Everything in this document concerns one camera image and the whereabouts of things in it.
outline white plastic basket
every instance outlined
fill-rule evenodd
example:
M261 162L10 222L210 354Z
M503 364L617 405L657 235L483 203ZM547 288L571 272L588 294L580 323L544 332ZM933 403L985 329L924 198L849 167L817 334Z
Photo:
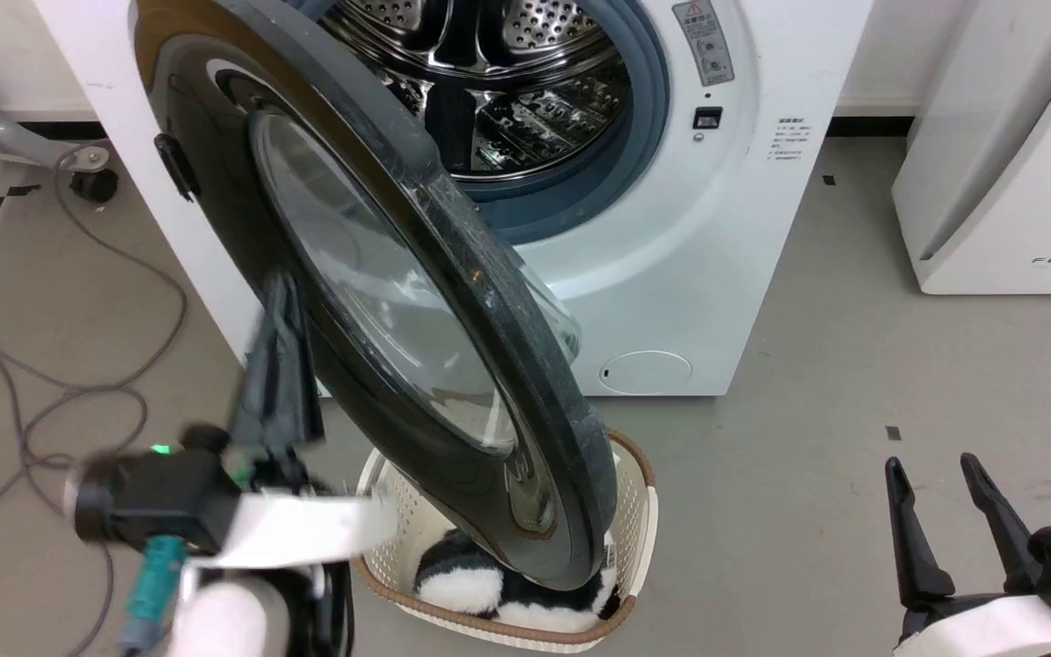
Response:
M611 533L618 550L618 587L622 604L616 614L588 632L552 633L517 628L456 614L413 598L412 581L416 577L420 557L452 525L379 452L372 452L367 465L364 465L358 491L367 491L377 483L383 483L391 491L399 509L399 533L396 539L356 558L356 569L364 582L380 598L389 599L418 619L450 631L539 653L575 654L590 650L621 625L635 607L646 570L652 564L655 530L659 520L659 498L655 495L651 463L639 447L622 433L612 430L611 444L617 456L619 486Z

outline warning label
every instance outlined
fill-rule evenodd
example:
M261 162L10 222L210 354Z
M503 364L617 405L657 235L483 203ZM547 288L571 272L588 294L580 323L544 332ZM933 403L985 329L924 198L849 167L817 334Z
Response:
M768 145L766 161L800 161L805 153L805 145L812 140L813 130L804 118L785 117L777 120L772 130L772 143Z
M733 58L729 45L724 40L721 21L716 17L709 0L692 0L689 3L672 5L688 46L696 55L696 67L700 70L700 82L713 86L722 82L733 82Z

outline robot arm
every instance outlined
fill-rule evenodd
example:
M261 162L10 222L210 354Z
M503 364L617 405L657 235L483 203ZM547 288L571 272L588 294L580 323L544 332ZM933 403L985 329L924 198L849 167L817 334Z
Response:
M193 426L173 453L105 453L67 479L77 536L145 553L129 599L126 656L145 654L178 591L170 656L346 657L354 619L348 561L396 535L396 505L310 477L297 449L322 440L303 311L275 275L247 355L229 432ZM249 479L229 445L259 455Z
M914 513L902 463L887 461L887 494L900 601L895 657L1051 656L1051 528L1029 534L980 458L960 457L971 501L984 512L1005 567L1005 593L955 595Z

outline black and white plush toy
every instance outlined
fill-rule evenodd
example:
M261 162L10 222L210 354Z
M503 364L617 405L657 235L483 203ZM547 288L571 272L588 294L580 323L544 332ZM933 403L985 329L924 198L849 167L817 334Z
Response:
M430 604L479 619L556 633L581 633L619 609L611 533L602 570L575 591L552 591L501 566L459 529L420 557L414 594Z

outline gray floor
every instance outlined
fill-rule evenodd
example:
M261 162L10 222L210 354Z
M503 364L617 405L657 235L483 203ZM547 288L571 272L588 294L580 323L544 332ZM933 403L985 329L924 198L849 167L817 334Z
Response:
M1051 299L921 295L888 200L902 152L899 141L826 143L733 394L599 401L645 448L660 490L651 577L601 654L887 654L901 617L882 479L891 454L921 491L923 523L962 592L996 591L1002 577L961 452L984 458L1031 528L1051 523ZM160 340L171 299L77 237L47 194L4 208L0 343L64 377L117 377ZM130 186L88 221L181 275ZM193 302L167 361L137 386L151 408L146 444L228 407L238 365ZM22 394L34 411L56 391L28 379ZM332 440L314 460L354 479L368 448L334 406L326 414ZM41 428L42 448L87 452L133 416L126 399L87 401ZM887 426L902 442L888 440ZM0 483L14 467L0 385ZM118 560L122 598L135 557ZM356 593L363 657L518 654ZM101 595L100 558L14 491L0 510L0 654L62 654ZM90 654L115 653L121 608Z

